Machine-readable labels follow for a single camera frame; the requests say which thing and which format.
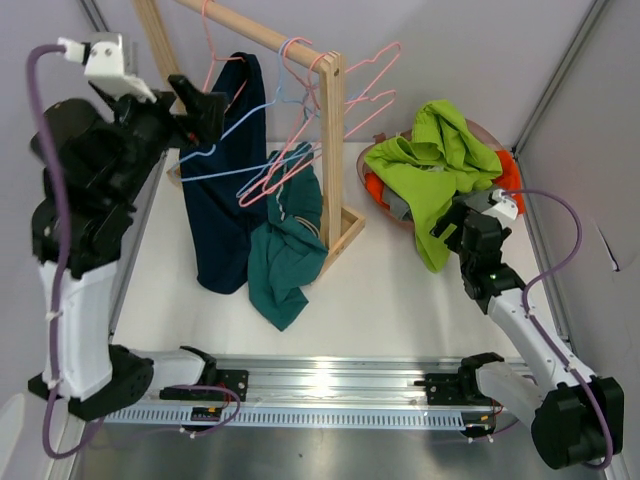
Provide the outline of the grey shorts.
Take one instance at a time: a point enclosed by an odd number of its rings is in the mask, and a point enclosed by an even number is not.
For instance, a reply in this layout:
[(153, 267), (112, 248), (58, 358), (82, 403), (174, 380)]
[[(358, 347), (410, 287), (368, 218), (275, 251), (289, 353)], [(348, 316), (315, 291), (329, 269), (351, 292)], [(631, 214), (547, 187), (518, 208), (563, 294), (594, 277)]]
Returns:
[(389, 205), (391, 215), (397, 220), (404, 222), (413, 221), (409, 204), (393, 190), (389, 189), (385, 192), (385, 203)]

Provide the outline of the lime green shorts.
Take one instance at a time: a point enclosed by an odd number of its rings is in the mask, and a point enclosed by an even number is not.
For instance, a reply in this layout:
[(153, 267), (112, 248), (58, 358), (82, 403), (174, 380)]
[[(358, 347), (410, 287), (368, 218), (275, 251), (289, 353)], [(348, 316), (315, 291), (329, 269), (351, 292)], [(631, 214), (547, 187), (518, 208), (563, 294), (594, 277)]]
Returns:
[(364, 162), (410, 206), (417, 251), (426, 268), (441, 271), (450, 251), (430, 231), (453, 197), (486, 190), (502, 175), (494, 150), (470, 131), (464, 115), (446, 99), (424, 104), (411, 138), (395, 136), (375, 145)]

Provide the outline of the navy blue shorts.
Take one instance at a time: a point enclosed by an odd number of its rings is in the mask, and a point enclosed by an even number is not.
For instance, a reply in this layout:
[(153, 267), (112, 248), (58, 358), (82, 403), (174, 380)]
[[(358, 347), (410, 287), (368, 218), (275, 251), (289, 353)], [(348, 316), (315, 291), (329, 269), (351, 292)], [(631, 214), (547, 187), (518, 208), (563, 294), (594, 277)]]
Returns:
[[(247, 80), (240, 96), (226, 112), (231, 120), (238, 112), (265, 103), (261, 67), (253, 54), (236, 52), (233, 56), (246, 63), (228, 62), (216, 80), (213, 91), (224, 92), (228, 98)], [(259, 151), (258, 165), (267, 160), (266, 138)], [(188, 178), (182, 183), (183, 196), (195, 248), (197, 281), (205, 289), (219, 294), (231, 294), (247, 281), (251, 234), (267, 219), (266, 202), (242, 208), (236, 192), (256, 171), (249, 168), (233, 171), (219, 163), (204, 161), (204, 167), (220, 169), (218, 175)]]

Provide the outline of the orange shorts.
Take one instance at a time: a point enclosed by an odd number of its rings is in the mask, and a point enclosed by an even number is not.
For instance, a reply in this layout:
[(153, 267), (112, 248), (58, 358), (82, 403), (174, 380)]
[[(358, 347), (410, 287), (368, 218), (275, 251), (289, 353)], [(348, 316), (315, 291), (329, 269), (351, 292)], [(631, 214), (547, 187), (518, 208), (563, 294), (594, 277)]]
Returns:
[[(521, 188), (521, 178), (514, 159), (507, 150), (497, 150), (502, 175), (495, 178), (493, 183), (504, 190), (518, 190)], [(389, 211), (389, 205), (385, 203), (385, 192), (388, 187), (374, 172), (367, 171), (363, 174), (364, 186), (369, 195), (383, 209)]]

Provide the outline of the pink wire hanger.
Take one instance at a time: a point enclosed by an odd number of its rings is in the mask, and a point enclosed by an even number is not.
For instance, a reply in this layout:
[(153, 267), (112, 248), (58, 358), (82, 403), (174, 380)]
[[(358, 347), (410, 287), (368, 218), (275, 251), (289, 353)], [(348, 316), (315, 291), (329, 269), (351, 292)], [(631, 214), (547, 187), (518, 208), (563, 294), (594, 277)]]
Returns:
[[(214, 73), (214, 68), (216, 66), (217, 62), (242, 62), (242, 63), (246, 63), (246, 59), (239, 57), (239, 56), (232, 56), (232, 57), (218, 57), (216, 54), (216, 49), (213, 43), (213, 39), (211, 37), (208, 25), (207, 25), (207, 16), (206, 16), (206, 8), (207, 5), (209, 3), (215, 3), (215, 1), (208, 1), (208, 0), (203, 0), (202, 4), (201, 4), (201, 20), (202, 20), (202, 26), (204, 29), (204, 33), (205, 33), (205, 37), (206, 37), (206, 41), (207, 41), (207, 46), (209, 49), (209, 53), (210, 53), (210, 64), (209, 64), (209, 68), (203, 83), (203, 87), (202, 90), (206, 93), (209, 92), (209, 86), (210, 86), (210, 82), (212, 80), (212, 76)], [(247, 84), (247, 80), (244, 80), (243, 83), (238, 87), (237, 91), (234, 93), (234, 95), (231, 97), (231, 100), (228, 101), (225, 113), (232, 107), (233, 103), (236, 101), (236, 99), (240, 96), (240, 94), (242, 93), (242, 91), (244, 90), (245, 86)]]
[[(321, 107), (316, 102), (315, 92), (311, 93), (309, 97), (313, 100), (315, 107)], [(303, 132), (299, 129), (292, 135), (283, 150), (280, 153), (286, 154), (288, 148), (294, 143), (295, 140), (298, 139), (299, 135)], [(257, 186), (255, 190), (253, 190), (247, 197), (241, 198), (238, 200), (239, 205), (241, 207), (248, 207), (256, 203), (258, 200), (262, 199), (267, 195), (271, 195), (276, 190), (279, 190), (280, 187), (289, 181), (292, 177), (299, 174), (301, 171), (309, 167), (313, 161), (314, 152), (318, 149), (320, 143), (316, 142), (313, 146), (307, 145), (302, 150), (296, 150), (291, 156), (285, 157), (287, 159), (287, 164), (278, 167), (271, 175), (268, 182), (261, 183)]]
[(394, 104), (397, 96), (397, 90), (391, 88), (378, 91), (377, 87), (380, 81), (400, 59), (402, 51), (402, 44), (399, 41), (395, 41), (381, 48), (373, 57), (366, 58), (347, 69), (348, 73), (353, 73), (354, 71), (361, 70), (368, 66), (375, 66), (381, 60), (387, 59), (384, 65), (380, 67), (376, 74), (363, 86), (363, 88), (357, 93), (351, 95), (345, 101), (344, 114), (346, 116), (361, 105), (377, 105), (378, 103), (380, 103), (380, 105), (367, 116), (363, 117), (359, 122), (352, 126), (345, 127), (344, 140), (351, 139), (355, 134), (359, 133), (365, 126), (368, 126), (374, 119)]

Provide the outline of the teal shorts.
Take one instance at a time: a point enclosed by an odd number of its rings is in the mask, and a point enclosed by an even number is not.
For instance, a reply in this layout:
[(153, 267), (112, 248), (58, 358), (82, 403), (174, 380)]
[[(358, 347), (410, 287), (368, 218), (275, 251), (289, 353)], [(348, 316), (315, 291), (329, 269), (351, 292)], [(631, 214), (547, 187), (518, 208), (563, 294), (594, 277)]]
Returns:
[(281, 184), (265, 201), (267, 220), (251, 234), (249, 299), (284, 331), (308, 304), (301, 288), (316, 280), (328, 256), (320, 239), (323, 196), (313, 167)]

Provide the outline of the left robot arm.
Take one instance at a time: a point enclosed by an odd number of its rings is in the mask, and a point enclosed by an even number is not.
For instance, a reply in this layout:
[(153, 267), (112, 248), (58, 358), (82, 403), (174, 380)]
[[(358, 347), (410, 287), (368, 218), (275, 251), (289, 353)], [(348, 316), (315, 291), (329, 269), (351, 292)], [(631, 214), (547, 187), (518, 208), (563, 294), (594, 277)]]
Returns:
[(105, 95), (112, 119), (83, 98), (58, 102), (44, 114), (67, 188), (71, 238), (53, 338), (60, 378), (42, 372), (28, 388), (43, 399), (65, 399), (69, 412), (85, 421), (150, 392), (204, 400), (217, 387), (216, 361), (201, 350), (142, 352), (109, 339), (110, 297), (139, 192), (168, 149), (216, 141), (223, 132), (225, 94), (202, 92), (182, 75), (169, 82), (153, 100)]

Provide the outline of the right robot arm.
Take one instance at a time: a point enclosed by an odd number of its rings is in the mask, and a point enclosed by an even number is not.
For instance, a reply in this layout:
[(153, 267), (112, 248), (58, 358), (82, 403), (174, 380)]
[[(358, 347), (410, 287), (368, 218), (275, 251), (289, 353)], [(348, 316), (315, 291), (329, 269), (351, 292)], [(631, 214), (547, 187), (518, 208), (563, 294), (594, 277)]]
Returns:
[(604, 470), (622, 450), (624, 392), (537, 318), (529, 300), (534, 284), (503, 261), (518, 214), (514, 196), (498, 187), (457, 195), (431, 230), (458, 255), (468, 297), (507, 335), (532, 374), (524, 378), (493, 352), (479, 354), (462, 360), (456, 389), (468, 403), (488, 398), (505, 407), (529, 429), (550, 468)]

